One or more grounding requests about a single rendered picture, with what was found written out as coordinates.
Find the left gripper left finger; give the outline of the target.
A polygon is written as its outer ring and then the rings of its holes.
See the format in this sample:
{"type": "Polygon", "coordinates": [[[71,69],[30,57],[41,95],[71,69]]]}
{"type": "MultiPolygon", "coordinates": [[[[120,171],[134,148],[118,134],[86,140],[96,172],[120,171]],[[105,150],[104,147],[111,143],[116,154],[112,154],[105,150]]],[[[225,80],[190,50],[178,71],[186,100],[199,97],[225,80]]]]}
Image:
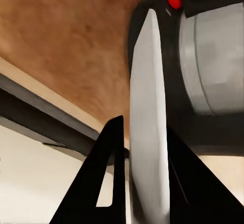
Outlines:
{"type": "Polygon", "coordinates": [[[49,224],[126,224],[124,117],[109,120],[49,224]],[[115,149],[113,197],[97,207],[110,153],[115,149]]]}

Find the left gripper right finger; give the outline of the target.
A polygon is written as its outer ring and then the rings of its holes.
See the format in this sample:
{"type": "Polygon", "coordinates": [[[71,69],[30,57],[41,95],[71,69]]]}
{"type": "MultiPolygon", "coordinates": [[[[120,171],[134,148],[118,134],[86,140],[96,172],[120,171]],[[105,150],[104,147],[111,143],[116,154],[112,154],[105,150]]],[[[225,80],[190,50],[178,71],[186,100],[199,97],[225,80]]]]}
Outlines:
{"type": "Polygon", "coordinates": [[[170,224],[244,224],[244,206],[166,124],[170,224]]]}

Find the saucer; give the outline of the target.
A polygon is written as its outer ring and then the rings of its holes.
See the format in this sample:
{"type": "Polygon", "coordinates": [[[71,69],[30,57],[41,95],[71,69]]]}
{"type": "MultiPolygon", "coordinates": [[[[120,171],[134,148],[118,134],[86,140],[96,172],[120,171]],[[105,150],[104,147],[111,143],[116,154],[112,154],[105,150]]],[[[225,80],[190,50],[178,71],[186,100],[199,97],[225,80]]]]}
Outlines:
{"type": "Polygon", "coordinates": [[[149,9],[133,54],[129,195],[131,224],[170,224],[165,87],[154,9],[149,9]]]}

